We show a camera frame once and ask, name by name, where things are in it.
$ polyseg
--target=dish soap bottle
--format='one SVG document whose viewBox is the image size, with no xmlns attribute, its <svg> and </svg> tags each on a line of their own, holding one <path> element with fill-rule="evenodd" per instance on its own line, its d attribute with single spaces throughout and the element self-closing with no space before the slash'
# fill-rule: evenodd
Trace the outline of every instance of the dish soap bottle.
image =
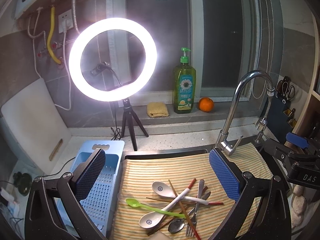
<svg viewBox="0 0 320 240">
<path fill-rule="evenodd" d="M 173 109 L 177 114 L 190 113 L 193 108 L 196 89 L 196 70 L 189 65 L 188 48 L 181 48 L 183 57 L 174 73 Z"/>
</svg>

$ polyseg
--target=white speckled countertop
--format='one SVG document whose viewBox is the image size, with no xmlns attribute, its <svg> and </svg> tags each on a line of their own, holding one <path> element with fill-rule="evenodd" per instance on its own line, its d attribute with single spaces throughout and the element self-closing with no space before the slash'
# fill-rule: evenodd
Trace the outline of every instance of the white speckled countertop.
<svg viewBox="0 0 320 240">
<path fill-rule="evenodd" d="M 219 131 L 220 129 L 189 133 L 150 135 L 149 137 L 136 136 L 138 151 L 179 149 L 214 144 L 218 137 Z M 238 139 L 241 135 L 244 137 L 249 137 L 256 135 L 257 133 L 258 132 L 254 124 L 231 127 L 229 129 L 228 140 Z M 273 137 L 268 128 L 266 129 L 265 134 L 269 137 Z M 58 172 L 68 160 L 75 157 L 85 141 L 110 139 L 111 137 L 72 136 L 67 147 L 64 149 L 61 157 L 57 161 L 57 164 L 53 168 L 52 174 Z M 126 136 L 122 138 L 122 140 L 125 142 L 124 151 L 133 151 L 130 136 Z M 72 161 L 70 161 L 59 174 L 50 178 L 59 178 L 64 172 L 69 171 L 71 164 Z"/>
</svg>

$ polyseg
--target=chrome faucet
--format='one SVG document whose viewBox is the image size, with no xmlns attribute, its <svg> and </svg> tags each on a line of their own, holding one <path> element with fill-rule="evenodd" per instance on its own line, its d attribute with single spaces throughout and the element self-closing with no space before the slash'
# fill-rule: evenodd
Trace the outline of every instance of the chrome faucet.
<svg viewBox="0 0 320 240">
<path fill-rule="evenodd" d="M 238 139 L 238 141 L 235 143 L 234 146 L 231 145 L 227 141 L 227 137 L 229 134 L 228 131 L 229 131 L 233 116 L 235 114 L 235 111 L 236 111 L 236 108 L 237 108 L 237 105 L 238 105 L 238 102 L 240 99 L 241 92 L 242 92 L 243 88 L 245 87 L 245 85 L 250 80 L 252 80 L 253 78 L 256 78 L 256 77 L 263 77 L 266 80 L 266 82 L 267 82 L 267 95 L 268 95 L 268 107 L 267 107 L 266 113 L 256 123 L 256 128 L 259 131 L 259 134 L 255 138 L 256 142 L 259 142 L 261 140 L 261 138 L 263 136 L 263 131 L 265 130 L 265 128 L 267 126 L 267 115 L 269 113 L 271 99 L 275 93 L 275 88 L 273 87 L 272 80 L 267 73 L 265 73 L 264 71 L 261 71 L 261 70 L 253 70 L 253 71 L 250 71 L 249 73 L 247 73 L 240 80 L 238 86 L 236 87 L 236 91 L 235 91 L 235 94 L 233 95 L 233 98 L 232 98 L 231 107 L 230 107 L 228 117 L 226 119 L 226 122 L 224 123 L 222 130 L 219 133 L 219 136 L 218 136 L 216 144 L 215 144 L 215 148 L 219 148 L 221 151 L 223 151 L 223 153 L 226 156 L 231 156 L 234 153 L 234 151 L 236 150 L 237 146 L 239 145 L 239 143 L 241 142 L 241 139 L 243 137 L 243 136 L 241 136 Z"/>
</svg>

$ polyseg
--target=utensil pile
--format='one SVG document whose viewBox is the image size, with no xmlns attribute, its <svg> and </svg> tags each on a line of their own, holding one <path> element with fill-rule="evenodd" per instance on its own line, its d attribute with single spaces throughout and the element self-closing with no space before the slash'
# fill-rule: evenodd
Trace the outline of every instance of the utensil pile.
<svg viewBox="0 0 320 240">
<path fill-rule="evenodd" d="M 162 209 L 157 209 L 154 207 L 150 207 L 148 205 L 141 204 L 138 200 L 134 198 L 127 198 L 125 201 L 131 207 L 134 207 L 134 208 L 142 207 L 148 210 L 152 210 L 152 212 L 145 214 L 139 220 L 139 225 L 142 228 L 151 229 L 148 232 L 148 236 L 151 236 L 152 234 L 154 234 L 155 232 L 159 231 L 160 229 L 164 228 L 167 225 L 169 225 L 168 232 L 170 232 L 171 234 L 175 234 L 184 228 L 185 220 L 187 220 L 188 225 L 186 228 L 186 237 L 190 237 L 190 238 L 196 237 L 198 240 L 201 240 L 199 234 L 196 231 L 196 225 L 197 225 L 196 215 L 200 205 L 217 206 L 217 205 L 223 205 L 223 202 L 207 201 L 211 192 L 209 191 L 206 193 L 206 190 L 208 189 L 208 187 L 204 186 L 203 179 L 199 180 L 197 197 L 186 196 L 187 193 L 190 191 L 190 189 L 193 187 L 195 182 L 196 182 L 196 179 L 193 179 L 189 184 L 189 186 L 180 194 L 177 194 L 170 180 L 169 180 L 170 186 L 160 181 L 153 182 L 152 190 L 155 193 L 157 193 L 161 197 L 174 198 L 173 200 L 168 200 L 163 198 L 156 199 L 156 198 L 147 197 L 147 199 L 167 202 L 168 205 Z M 181 208 L 181 212 L 180 213 L 171 212 L 170 210 L 172 210 L 177 203 Z M 186 210 L 191 206 L 194 206 L 194 207 L 187 213 Z M 173 216 L 173 218 L 161 224 L 162 222 L 165 221 L 167 216 Z"/>
</svg>

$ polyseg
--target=metal fork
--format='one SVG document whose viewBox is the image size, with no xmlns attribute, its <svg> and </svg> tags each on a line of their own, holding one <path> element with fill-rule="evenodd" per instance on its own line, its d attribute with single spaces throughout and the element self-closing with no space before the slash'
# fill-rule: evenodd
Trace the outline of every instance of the metal fork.
<svg viewBox="0 0 320 240">
<path fill-rule="evenodd" d="M 197 195 L 197 198 L 200 198 L 201 197 L 201 193 L 202 193 L 202 190 L 204 188 L 204 180 L 201 179 L 199 181 L 199 185 L 198 185 L 198 195 Z M 196 228 L 197 226 L 197 219 L 196 219 L 196 216 L 197 216 L 197 211 L 198 211 L 198 208 L 199 208 L 199 202 L 197 202 L 196 204 L 196 207 L 195 207 L 195 211 L 194 211 L 194 214 L 192 216 L 192 218 L 190 219 L 193 226 Z M 193 230 L 191 229 L 190 225 L 188 224 L 187 225 L 187 230 L 186 230 L 186 237 L 195 237 L 195 233 L 193 232 Z"/>
</svg>

